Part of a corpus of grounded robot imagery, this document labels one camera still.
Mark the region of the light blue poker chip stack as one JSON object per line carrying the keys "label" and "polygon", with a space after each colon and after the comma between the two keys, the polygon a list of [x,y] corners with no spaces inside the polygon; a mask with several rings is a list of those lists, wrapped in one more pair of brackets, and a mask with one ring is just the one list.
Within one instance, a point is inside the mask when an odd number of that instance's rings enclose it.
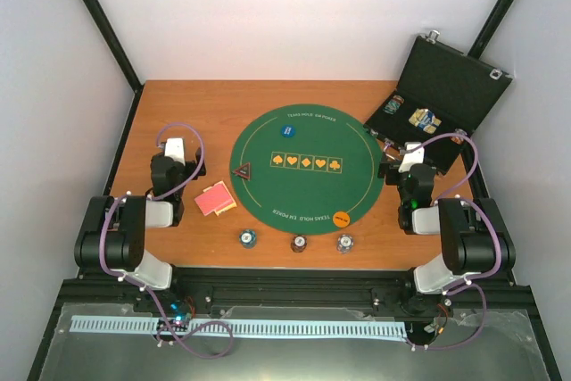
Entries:
{"label": "light blue poker chip stack", "polygon": [[336,250],[341,254],[348,253],[354,246],[354,239],[352,236],[342,234],[338,237],[336,243]]}

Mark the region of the black red poker chip stack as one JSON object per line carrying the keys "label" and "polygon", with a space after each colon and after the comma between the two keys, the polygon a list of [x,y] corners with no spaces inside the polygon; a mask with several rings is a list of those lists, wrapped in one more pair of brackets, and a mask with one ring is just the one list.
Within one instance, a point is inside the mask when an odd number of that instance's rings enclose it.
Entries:
{"label": "black red poker chip stack", "polygon": [[291,249],[294,253],[301,253],[306,249],[307,243],[306,236],[295,236],[291,241]]}

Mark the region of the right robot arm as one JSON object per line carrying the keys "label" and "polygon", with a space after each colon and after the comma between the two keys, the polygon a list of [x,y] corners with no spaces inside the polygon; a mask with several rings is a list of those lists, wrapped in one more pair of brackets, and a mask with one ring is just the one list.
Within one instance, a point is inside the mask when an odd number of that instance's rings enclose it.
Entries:
{"label": "right robot arm", "polygon": [[449,294],[475,280],[513,269],[516,249],[491,198],[432,199],[434,168],[407,154],[396,161],[383,155],[378,176],[400,197],[399,227],[409,235],[438,235],[441,252],[412,270],[420,294]]}

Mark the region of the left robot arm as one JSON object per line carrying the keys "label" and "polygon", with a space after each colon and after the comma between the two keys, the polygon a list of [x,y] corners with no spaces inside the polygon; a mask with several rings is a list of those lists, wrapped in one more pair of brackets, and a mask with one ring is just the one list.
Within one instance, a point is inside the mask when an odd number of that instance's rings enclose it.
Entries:
{"label": "left robot arm", "polygon": [[186,183],[206,174],[203,150],[187,161],[184,154],[164,149],[151,159],[152,187],[146,195],[91,198],[74,246],[74,259],[82,271],[102,271],[154,291],[165,311],[179,310],[186,290],[172,281],[173,267],[145,249],[150,228],[175,228],[185,211]]}

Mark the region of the red-backed playing card deck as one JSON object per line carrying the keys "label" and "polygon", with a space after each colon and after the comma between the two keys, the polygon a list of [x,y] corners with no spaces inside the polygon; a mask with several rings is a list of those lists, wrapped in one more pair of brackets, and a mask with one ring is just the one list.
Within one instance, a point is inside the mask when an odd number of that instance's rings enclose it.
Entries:
{"label": "red-backed playing card deck", "polygon": [[194,201],[203,216],[223,211],[228,206],[234,204],[232,195],[222,181],[204,189],[200,195],[196,196]]}

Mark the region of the yellow playing card box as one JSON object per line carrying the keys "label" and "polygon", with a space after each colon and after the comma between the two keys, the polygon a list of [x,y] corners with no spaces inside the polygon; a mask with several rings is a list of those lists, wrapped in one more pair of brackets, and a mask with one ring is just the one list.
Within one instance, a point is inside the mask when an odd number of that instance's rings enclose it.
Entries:
{"label": "yellow playing card box", "polygon": [[219,181],[203,190],[205,197],[205,216],[215,213],[219,216],[222,212],[236,207],[236,201],[224,181]]}

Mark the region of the chips in case right slot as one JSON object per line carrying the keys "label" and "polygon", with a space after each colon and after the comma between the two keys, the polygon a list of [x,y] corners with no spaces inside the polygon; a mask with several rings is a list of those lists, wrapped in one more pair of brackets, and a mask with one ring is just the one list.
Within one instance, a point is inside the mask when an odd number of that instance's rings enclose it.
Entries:
{"label": "chips in case right slot", "polygon": [[468,135],[466,131],[456,128],[450,137],[450,140],[456,145],[462,145],[465,142],[465,137]]}

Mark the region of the chips in case slot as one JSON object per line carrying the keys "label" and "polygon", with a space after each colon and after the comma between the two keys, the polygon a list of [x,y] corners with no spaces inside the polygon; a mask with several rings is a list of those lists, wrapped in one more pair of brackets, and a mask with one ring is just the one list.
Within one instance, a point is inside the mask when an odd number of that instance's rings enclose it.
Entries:
{"label": "chips in case slot", "polygon": [[450,137],[450,140],[456,145],[462,145],[465,142],[465,137],[468,135],[466,131],[456,128]]}
{"label": "chips in case slot", "polygon": [[403,105],[404,99],[400,95],[392,95],[391,98],[385,103],[383,111],[387,114],[395,114]]}

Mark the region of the blue card deck in case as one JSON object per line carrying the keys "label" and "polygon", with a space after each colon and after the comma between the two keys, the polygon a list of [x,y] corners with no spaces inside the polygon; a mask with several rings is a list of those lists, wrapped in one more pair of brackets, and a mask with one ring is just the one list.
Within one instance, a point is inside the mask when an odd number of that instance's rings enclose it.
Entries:
{"label": "blue card deck in case", "polygon": [[409,123],[421,131],[433,135],[442,121],[427,108],[416,109],[409,117]]}

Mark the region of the black triangular all-in marker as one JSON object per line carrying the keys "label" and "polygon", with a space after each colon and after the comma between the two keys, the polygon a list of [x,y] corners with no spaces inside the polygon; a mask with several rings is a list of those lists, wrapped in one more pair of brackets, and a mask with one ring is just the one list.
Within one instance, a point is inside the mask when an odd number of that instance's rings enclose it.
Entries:
{"label": "black triangular all-in marker", "polygon": [[244,180],[250,180],[252,176],[251,163],[246,162],[232,170],[232,174]]}

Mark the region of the orange big blind button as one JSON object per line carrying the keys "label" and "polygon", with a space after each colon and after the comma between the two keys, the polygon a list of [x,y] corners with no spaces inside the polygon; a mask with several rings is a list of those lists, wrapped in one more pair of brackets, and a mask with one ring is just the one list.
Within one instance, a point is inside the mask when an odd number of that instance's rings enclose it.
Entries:
{"label": "orange big blind button", "polygon": [[332,216],[332,221],[337,228],[346,228],[351,223],[351,217],[346,211],[337,211]]}

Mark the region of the chips in case left slot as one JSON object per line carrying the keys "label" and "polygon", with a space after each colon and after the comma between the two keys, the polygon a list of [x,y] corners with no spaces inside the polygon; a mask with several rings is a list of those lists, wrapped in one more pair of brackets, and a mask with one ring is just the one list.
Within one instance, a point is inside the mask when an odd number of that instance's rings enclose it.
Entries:
{"label": "chips in case left slot", "polygon": [[392,95],[391,98],[385,103],[383,111],[387,114],[395,114],[403,105],[404,99],[400,95]]}

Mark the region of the black poker case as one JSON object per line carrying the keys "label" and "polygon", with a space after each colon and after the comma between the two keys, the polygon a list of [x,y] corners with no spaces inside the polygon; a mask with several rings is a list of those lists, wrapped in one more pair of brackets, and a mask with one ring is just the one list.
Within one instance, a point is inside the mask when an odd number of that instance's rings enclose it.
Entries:
{"label": "black poker case", "polygon": [[[381,141],[402,149],[408,142],[463,129],[472,136],[513,80],[506,71],[464,55],[428,35],[418,35],[396,88],[365,121],[364,128]],[[393,115],[383,111],[392,95],[403,105]],[[442,121],[433,135],[409,123],[416,109],[427,108]]]}

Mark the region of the round green poker mat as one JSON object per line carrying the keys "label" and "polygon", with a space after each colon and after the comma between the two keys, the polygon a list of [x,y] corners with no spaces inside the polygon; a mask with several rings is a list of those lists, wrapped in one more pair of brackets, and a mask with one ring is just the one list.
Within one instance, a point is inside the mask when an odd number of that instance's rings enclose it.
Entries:
{"label": "round green poker mat", "polygon": [[[282,137],[284,125],[295,127]],[[319,104],[277,108],[251,122],[230,155],[231,183],[240,204],[263,224],[292,234],[322,235],[338,228],[337,211],[351,223],[377,202],[384,182],[377,171],[377,140],[346,112]],[[250,180],[232,174],[249,162]]]}

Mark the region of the blue small blind button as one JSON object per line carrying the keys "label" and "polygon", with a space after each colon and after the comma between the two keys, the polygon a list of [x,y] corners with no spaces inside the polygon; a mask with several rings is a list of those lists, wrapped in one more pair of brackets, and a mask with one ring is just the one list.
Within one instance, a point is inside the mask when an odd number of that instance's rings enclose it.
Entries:
{"label": "blue small blind button", "polygon": [[292,125],[284,125],[280,129],[280,134],[282,137],[291,138],[295,135],[295,133],[296,133],[295,127]]}

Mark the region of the black aluminium frame rail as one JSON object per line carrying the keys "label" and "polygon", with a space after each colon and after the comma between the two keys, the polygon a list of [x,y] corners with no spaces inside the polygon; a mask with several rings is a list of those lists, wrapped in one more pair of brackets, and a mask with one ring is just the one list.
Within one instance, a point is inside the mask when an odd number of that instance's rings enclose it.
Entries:
{"label": "black aluminium frame rail", "polygon": [[62,283],[57,306],[65,303],[129,304],[137,312],[183,314],[218,319],[233,307],[348,309],[403,320],[429,319],[444,304],[441,294],[422,295],[411,271],[318,269],[178,268],[172,286],[147,292],[104,275],[82,270]]}

